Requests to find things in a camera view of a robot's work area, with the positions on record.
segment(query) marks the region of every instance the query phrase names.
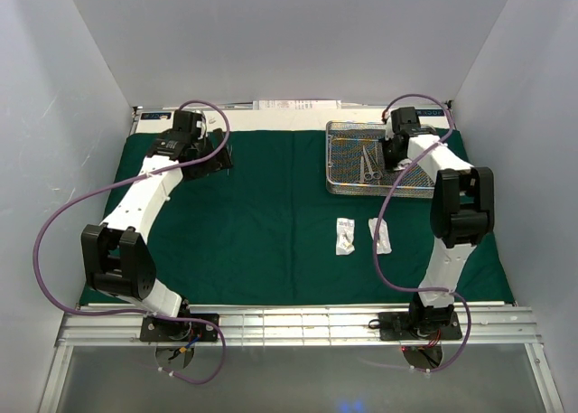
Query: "white plastic wrapper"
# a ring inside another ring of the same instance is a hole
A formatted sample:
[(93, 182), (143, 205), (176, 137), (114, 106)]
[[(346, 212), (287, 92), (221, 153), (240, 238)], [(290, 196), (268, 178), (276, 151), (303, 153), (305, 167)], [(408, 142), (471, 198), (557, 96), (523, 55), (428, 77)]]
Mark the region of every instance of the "white plastic wrapper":
[[(374, 238), (377, 224), (377, 218), (369, 219), (369, 233), (371, 234), (371, 239)], [(389, 243), (387, 224), (385, 221), (381, 221), (381, 224), (379, 225), (378, 254), (382, 255), (385, 253), (391, 253), (391, 244)]]
[(351, 219), (337, 219), (337, 244), (335, 245), (335, 255), (349, 255), (355, 248), (353, 247), (353, 231), (355, 221)]

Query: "wall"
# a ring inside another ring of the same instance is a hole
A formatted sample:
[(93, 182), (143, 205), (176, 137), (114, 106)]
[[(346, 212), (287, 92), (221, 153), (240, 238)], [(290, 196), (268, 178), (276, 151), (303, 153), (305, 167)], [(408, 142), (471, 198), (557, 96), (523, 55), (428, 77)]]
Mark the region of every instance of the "wall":
[(566, 411), (578, 411), (578, 0), (509, 0), (455, 101), (496, 175), (499, 253), (531, 305)]
[(132, 105), (453, 99), (507, 0), (74, 0)]
[[(130, 107), (72, 0), (0, 0), (0, 411), (40, 403), (62, 314), (36, 286), (36, 232), (64, 202), (114, 178)], [(83, 285), (79, 235), (105, 197), (49, 230), (49, 287), (74, 305)]]

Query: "robotic arm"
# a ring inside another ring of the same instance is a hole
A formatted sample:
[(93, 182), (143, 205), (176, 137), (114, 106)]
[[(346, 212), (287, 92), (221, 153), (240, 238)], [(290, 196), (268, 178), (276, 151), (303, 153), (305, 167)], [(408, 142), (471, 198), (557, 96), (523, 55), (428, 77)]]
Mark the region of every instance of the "robotic arm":
[[(422, 127), (414, 108), (399, 108), (387, 123), (389, 139), (382, 139), (386, 169), (401, 160), (417, 158), (439, 141), (435, 130)], [(438, 145), (418, 164), (435, 182), (430, 225), (433, 252), (420, 288), (438, 286), (454, 291), (470, 254), (494, 227), (493, 173), (462, 161), (446, 145)], [(453, 296), (441, 292), (415, 294), (409, 308), (412, 330), (434, 333), (447, 327)]]
[[(213, 151), (206, 121), (199, 112), (163, 112), (172, 128), (161, 133), (149, 149), (139, 174), (201, 158)], [(223, 140), (221, 130), (213, 137)], [(154, 219), (182, 181), (201, 178), (232, 167), (227, 149), (203, 164), (172, 169), (134, 183), (123, 200), (99, 225), (88, 225), (81, 245), (87, 284), (137, 307), (171, 317), (186, 311), (186, 299), (156, 278), (156, 266), (146, 242)]]

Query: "wire mesh basket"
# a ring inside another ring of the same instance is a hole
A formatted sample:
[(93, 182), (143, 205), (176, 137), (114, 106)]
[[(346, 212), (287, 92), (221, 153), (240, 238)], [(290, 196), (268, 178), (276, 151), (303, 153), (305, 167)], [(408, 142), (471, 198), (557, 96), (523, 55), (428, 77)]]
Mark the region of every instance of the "wire mesh basket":
[[(385, 196), (401, 172), (387, 172), (379, 139), (385, 135), (381, 123), (330, 121), (326, 126), (325, 173), (327, 190), (335, 194)], [(363, 147), (379, 179), (360, 180), (364, 161)], [(394, 196), (402, 198), (432, 198), (434, 182), (418, 165), (409, 171), (397, 186)]]

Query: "dark green tablecloth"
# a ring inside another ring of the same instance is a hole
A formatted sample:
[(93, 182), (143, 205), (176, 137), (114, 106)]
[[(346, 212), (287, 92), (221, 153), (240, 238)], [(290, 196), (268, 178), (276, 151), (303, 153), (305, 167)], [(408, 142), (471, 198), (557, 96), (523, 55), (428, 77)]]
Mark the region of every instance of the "dark green tablecloth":
[[(126, 140), (117, 181), (138, 173), (155, 135)], [(154, 223), (148, 246), (157, 276), (192, 303), (211, 305), (345, 305), (407, 302), (379, 281), (371, 261), (368, 219), (380, 197), (339, 196), (325, 188), (322, 131), (252, 131), (230, 138), (235, 167), (181, 183)], [(450, 148), (466, 159), (456, 133)], [(110, 194), (106, 213), (126, 188)], [(386, 276), (417, 286), (434, 236), (430, 201), (394, 198), (386, 220), (393, 252)], [(354, 219), (355, 251), (335, 255), (338, 217)], [(512, 301), (489, 235), (471, 255), (458, 291), (467, 300)], [(81, 303), (110, 297), (85, 290)]]

